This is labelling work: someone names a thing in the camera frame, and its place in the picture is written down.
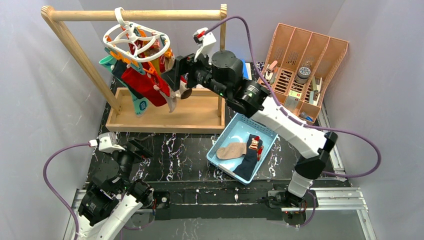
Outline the brown striped sock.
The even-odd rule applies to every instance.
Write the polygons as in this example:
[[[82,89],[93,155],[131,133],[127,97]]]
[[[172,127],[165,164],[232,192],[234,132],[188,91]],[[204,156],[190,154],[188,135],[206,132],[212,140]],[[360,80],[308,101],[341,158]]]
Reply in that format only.
[[[167,82],[175,95],[181,99],[187,99],[191,95],[192,90],[187,87],[185,75],[190,70],[190,60],[193,56],[194,54],[173,56],[166,65],[169,69],[161,74],[162,79]]]

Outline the white sock hanger with clips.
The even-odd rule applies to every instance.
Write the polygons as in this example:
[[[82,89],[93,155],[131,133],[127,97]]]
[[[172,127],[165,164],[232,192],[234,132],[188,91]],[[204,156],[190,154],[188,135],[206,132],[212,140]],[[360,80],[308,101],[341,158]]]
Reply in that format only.
[[[105,51],[142,75],[149,70],[148,67],[143,67],[143,63],[167,59],[173,64],[175,57],[168,35],[124,20],[123,10],[122,7],[115,8],[114,16],[118,24],[103,35]]]

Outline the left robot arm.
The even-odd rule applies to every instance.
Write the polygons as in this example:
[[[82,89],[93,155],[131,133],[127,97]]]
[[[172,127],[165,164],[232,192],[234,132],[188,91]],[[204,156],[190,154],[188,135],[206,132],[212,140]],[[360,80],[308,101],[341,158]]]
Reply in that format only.
[[[155,204],[154,188],[143,180],[130,180],[133,165],[153,152],[131,137],[124,145],[102,137],[99,150],[112,160],[93,175],[77,211],[78,240],[113,240],[137,210]]]

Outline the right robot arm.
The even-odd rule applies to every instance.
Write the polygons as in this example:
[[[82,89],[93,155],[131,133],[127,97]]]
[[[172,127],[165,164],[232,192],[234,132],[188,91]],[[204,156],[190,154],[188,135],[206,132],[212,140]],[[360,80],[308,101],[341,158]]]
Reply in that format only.
[[[225,99],[235,112],[273,130],[300,153],[292,178],[281,203],[299,207],[305,194],[324,170],[338,135],[324,133],[299,120],[271,97],[270,91],[243,74],[244,64],[229,50],[215,52],[212,57],[190,54],[178,56],[173,67],[161,74],[173,90],[187,76],[187,88],[202,85]]]

